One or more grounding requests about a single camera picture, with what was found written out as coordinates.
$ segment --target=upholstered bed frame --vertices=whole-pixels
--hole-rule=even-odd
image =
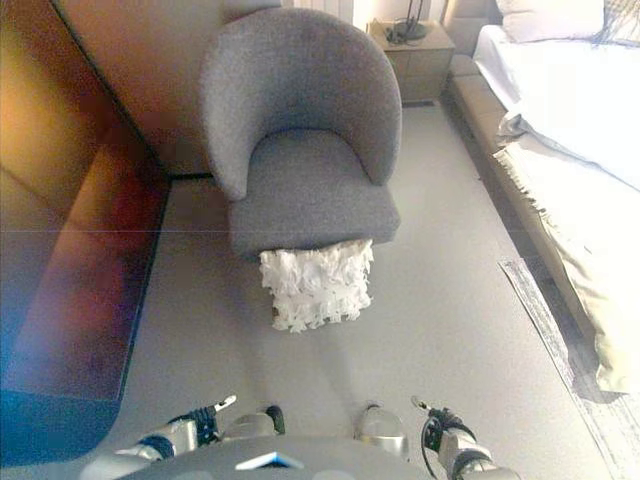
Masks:
[[[484,25],[499,25],[501,22],[502,17],[495,0],[449,0],[447,2],[442,15],[442,24],[456,45],[447,82],[447,92],[461,110],[580,330],[587,341],[592,342],[595,336],[593,325],[567,278],[558,251],[549,241],[538,213],[533,209],[531,202],[516,188],[505,170],[493,159],[493,154],[498,150],[495,134],[506,110],[493,94],[471,57],[480,29]]]

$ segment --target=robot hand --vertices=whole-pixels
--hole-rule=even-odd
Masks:
[[[422,455],[432,477],[436,478],[425,448],[438,454],[438,461],[449,480],[523,480],[513,470],[493,463],[491,453],[478,445],[473,432],[448,408],[431,408],[417,397],[412,403],[428,415],[422,429]]]

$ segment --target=white duvet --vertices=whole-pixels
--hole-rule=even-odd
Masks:
[[[498,87],[509,110],[501,133],[531,132],[640,190],[640,48],[569,40],[518,44],[500,27],[485,28],[498,68],[487,68],[482,52],[476,61],[483,74],[491,69],[506,80]],[[490,77],[493,88],[498,82]]]

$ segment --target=white wall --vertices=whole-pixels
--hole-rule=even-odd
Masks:
[[[427,18],[440,20],[442,9],[446,0],[424,0],[424,7],[421,19]],[[420,0],[413,0],[412,12],[418,11]],[[365,29],[366,24],[377,18],[383,20],[395,20],[407,16],[409,0],[354,0],[354,20],[353,23],[361,29]]]
[[[279,0],[54,0],[94,64],[172,173],[207,172],[197,82],[229,19]],[[174,161],[173,152],[179,152]]]

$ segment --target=carpet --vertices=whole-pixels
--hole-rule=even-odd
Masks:
[[[547,294],[547,300],[555,307],[550,309],[524,260],[504,261],[500,266],[538,330],[611,478],[639,479],[640,395],[600,391],[595,381],[595,350],[581,336],[559,293]]]

